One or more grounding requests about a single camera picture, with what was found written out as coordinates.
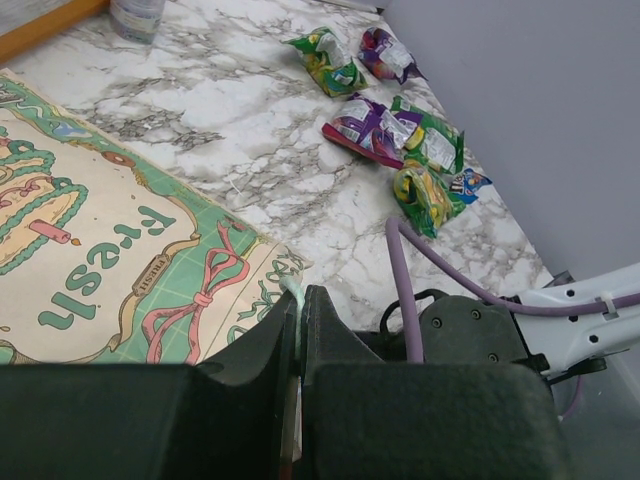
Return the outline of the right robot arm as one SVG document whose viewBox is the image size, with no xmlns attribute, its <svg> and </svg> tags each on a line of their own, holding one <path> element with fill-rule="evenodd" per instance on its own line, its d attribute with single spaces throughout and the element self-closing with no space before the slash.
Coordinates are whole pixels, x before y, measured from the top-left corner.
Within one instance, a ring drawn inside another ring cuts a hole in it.
<svg viewBox="0 0 640 480">
<path fill-rule="evenodd" d="M 549 384 L 602 371 L 639 342 L 639 267 L 495 298 L 448 268 L 471 296 L 437 289 L 418 316 L 428 364 L 521 364 Z"/>
</svg>

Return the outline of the purple snack packet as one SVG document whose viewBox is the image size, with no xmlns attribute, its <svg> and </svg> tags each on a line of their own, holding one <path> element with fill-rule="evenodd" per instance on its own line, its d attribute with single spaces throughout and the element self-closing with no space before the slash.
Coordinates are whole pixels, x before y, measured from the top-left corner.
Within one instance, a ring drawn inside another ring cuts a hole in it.
<svg viewBox="0 0 640 480">
<path fill-rule="evenodd" d="M 412 77 L 426 80 L 406 46 L 382 28 L 364 31 L 358 59 L 379 80 L 395 80 L 400 85 Z"/>
<path fill-rule="evenodd" d="M 400 170 L 402 150 L 421 124 L 423 115 L 411 111 L 392 113 L 359 93 L 351 95 L 332 119 L 322 126 L 325 139 L 366 159 Z"/>
</svg>

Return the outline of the blue candy packet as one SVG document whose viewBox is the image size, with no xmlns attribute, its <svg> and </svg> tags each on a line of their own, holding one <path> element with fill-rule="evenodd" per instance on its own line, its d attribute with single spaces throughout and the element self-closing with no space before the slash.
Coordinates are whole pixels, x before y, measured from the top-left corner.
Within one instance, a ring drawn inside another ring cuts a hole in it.
<svg viewBox="0 0 640 480">
<path fill-rule="evenodd" d="M 492 184 L 490 178 L 472 168 L 466 168 L 453 177 L 449 184 L 449 192 L 455 199 L 470 205 L 478 199 L 477 193 L 481 188 Z"/>
</svg>

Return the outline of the green chips packet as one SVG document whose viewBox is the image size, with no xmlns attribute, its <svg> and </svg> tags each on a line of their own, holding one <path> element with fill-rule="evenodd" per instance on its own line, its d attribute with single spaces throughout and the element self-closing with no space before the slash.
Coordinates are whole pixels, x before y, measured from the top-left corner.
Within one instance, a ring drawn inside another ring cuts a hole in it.
<svg viewBox="0 0 640 480">
<path fill-rule="evenodd" d="M 456 133 L 440 118 L 396 95 L 391 112 L 401 119 L 416 119 L 417 126 L 407 140 L 405 159 L 429 166 L 437 173 L 454 175 L 464 166 L 464 133 Z"/>
</svg>

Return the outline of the green paper bag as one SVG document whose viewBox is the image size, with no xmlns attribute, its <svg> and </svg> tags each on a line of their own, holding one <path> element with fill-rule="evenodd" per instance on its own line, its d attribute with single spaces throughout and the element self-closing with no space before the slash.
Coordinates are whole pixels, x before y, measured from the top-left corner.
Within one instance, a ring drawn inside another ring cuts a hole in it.
<svg viewBox="0 0 640 480">
<path fill-rule="evenodd" d="M 3 364 L 196 364 L 307 267 L 2 71 Z"/>
</svg>

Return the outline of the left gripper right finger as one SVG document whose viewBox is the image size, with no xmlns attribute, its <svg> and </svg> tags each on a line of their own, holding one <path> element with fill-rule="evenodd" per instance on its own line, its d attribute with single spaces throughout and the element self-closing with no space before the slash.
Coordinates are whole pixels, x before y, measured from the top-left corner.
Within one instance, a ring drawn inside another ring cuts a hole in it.
<svg viewBox="0 0 640 480">
<path fill-rule="evenodd" d="M 381 361 L 326 288 L 302 310 L 303 479 L 566 479 L 548 389 L 520 365 Z"/>
</svg>

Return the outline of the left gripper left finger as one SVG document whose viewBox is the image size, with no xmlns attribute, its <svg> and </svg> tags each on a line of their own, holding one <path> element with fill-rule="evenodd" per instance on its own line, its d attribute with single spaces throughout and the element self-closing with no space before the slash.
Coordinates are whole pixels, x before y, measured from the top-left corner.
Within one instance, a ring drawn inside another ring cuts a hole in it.
<svg viewBox="0 0 640 480">
<path fill-rule="evenodd" d="M 1 370 L 5 479 L 288 479 L 297 301 L 199 365 Z"/>
</svg>

